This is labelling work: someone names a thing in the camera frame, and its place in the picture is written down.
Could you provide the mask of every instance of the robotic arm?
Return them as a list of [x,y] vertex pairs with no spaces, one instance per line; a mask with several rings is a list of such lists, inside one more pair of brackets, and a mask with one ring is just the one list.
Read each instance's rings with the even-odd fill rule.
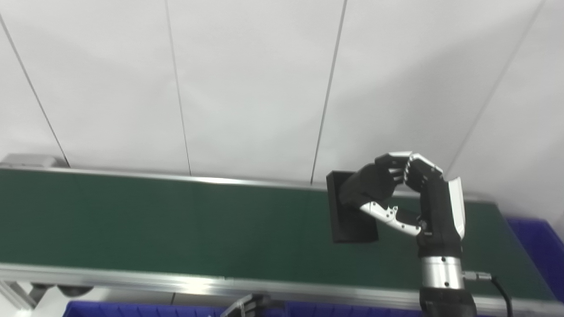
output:
[[[423,273],[423,312],[433,317],[477,315],[472,295],[464,289],[460,265],[465,229],[460,178],[445,181],[443,171],[420,154],[391,152],[356,173],[333,171],[327,183],[333,240],[377,240],[375,224],[358,215],[358,210],[414,236]],[[386,202],[402,183],[420,193],[418,217]]]

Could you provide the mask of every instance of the blue plastic crate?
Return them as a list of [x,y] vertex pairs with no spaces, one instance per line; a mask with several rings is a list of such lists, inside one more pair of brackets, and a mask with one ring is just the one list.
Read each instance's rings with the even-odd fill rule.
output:
[[564,244],[562,240],[544,220],[508,218],[507,222],[554,296],[564,302]]
[[[143,305],[72,301],[63,317],[219,317],[224,307]],[[282,309],[269,309],[266,317],[285,317]]]

